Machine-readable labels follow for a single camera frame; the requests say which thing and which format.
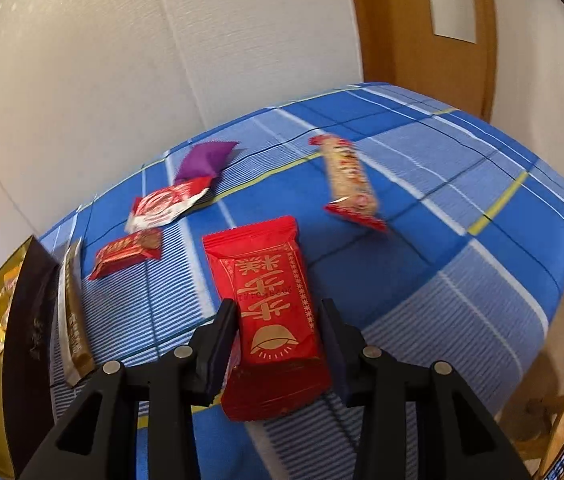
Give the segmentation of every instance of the small red snack package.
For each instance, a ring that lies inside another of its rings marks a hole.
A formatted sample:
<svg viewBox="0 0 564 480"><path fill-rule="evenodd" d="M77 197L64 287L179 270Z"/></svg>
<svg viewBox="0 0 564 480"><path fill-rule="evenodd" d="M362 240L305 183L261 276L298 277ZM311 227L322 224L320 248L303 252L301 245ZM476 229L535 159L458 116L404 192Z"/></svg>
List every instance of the small red snack package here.
<svg viewBox="0 0 564 480"><path fill-rule="evenodd" d="M386 223L374 216L377 212L377 198L364 174L353 143L325 134L311 137L309 144L320 147L329 175L333 200L324 208L351 222L386 231Z"/></svg>
<svg viewBox="0 0 564 480"><path fill-rule="evenodd" d="M202 238L221 298L240 311L222 408L262 420L309 404L331 386L291 216Z"/></svg>
<svg viewBox="0 0 564 480"><path fill-rule="evenodd" d="M162 231L147 229L106 244L95 254L90 280L103 278L148 259L162 257Z"/></svg>
<svg viewBox="0 0 564 480"><path fill-rule="evenodd" d="M143 198L136 198L124 230L135 233L173 222L206 195L211 187L210 176L186 180L175 186L163 187Z"/></svg>

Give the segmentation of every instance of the purple snack package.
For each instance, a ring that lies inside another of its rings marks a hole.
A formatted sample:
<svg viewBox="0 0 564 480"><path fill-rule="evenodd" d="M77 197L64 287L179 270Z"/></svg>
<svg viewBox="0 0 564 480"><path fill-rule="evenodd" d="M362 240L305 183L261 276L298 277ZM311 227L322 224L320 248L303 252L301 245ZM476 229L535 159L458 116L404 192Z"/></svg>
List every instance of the purple snack package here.
<svg viewBox="0 0 564 480"><path fill-rule="evenodd" d="M210 140L196 144L182 160L174 184L198 176L215 178L224 168L226 159L236 144L233 140Z"/></svg>

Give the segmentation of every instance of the wooden door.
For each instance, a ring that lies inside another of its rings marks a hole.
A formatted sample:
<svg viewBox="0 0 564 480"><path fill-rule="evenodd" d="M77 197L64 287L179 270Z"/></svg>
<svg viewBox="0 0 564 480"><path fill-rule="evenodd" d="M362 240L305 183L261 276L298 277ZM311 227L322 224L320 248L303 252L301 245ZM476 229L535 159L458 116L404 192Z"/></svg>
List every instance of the wooden door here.
<svg viewBox="0 0 564 480"><path fill-rule="evenodd" d="M489 120L495 85L493 0L473 0L475 43L434 34L430 0L354 0L366 81L387 81Z"/></svg>

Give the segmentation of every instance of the candy wrapper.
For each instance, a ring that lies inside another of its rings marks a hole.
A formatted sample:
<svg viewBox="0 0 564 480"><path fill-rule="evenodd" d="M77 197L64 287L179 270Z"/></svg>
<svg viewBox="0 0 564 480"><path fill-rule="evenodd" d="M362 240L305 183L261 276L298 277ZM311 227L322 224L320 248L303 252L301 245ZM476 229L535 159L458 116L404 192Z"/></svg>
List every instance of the candy wrapper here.
<svg viewBox="0 0 564 480"><path fill-rule="evenodd" d="M147 259L162 257L162 231L147 229L130 234L102 247L95 255L90 280L103 278Z"/></svg>
<svg viewBox="0 0 564 480"><path fill-rule="evenodd" d="M320 147L329 175L333 200L324 208L351 222L386 231L386 224L374 216L377 199L353 143L325 134L312 137L309 144Z"/></svg>
<svg viewBox="0 0 564 480"><path fill-rule="evenodd" d="M135 233L170 224L206 195L210 186L211 177L201 176L136 198L124 230Z"/></svg>
<svg viewBox="0 0 564 480"><path fill-rule="evenodd" d="M231 420L283 415L331 384L296 235L286 216L202 238L220 297L240 311L222 395Z"/></svg>
<svg viewBox="0 0 564 480"><path fill-rule="evenodd" d="M86 337L80 252L82 239L69 246L64 254L57 285L57 327L64 380L73 387L95 370L95 362Z"/></svg>

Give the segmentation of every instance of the blue tablecloth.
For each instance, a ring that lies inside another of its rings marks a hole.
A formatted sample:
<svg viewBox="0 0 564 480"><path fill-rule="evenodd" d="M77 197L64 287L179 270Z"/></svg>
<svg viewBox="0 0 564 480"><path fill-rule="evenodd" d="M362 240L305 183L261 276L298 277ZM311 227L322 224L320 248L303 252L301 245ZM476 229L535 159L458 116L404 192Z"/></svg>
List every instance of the blue tablecloth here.
<svg viewBox="0 0 564 480"><path fill-rule="evenodd" d="M355 143L388 234L322 209L329 184L308 143L321 132ZM83 237L83 275L90 273L99 248L124 235L134 198L169 185L190 147L211 139L240 143L213 198L165 227L162 259L84 281L99 364L154 360L213 318L219 298L203 235L293 215L315 301L333 298L346 322L400 360L451 362L491 412L502 407L541 348L564 291L561 176L444 103L382 83L351 85L264 108L173 148L63 219L43 244L60 255ZM63 384L57 345L55 356L60 415L80 388ZM194 425L205 480L334 480L352 475L361 412L327 394L279 420L234 424L215 406L196 413ZM146 430L138 469L145 478Z"/></svg>

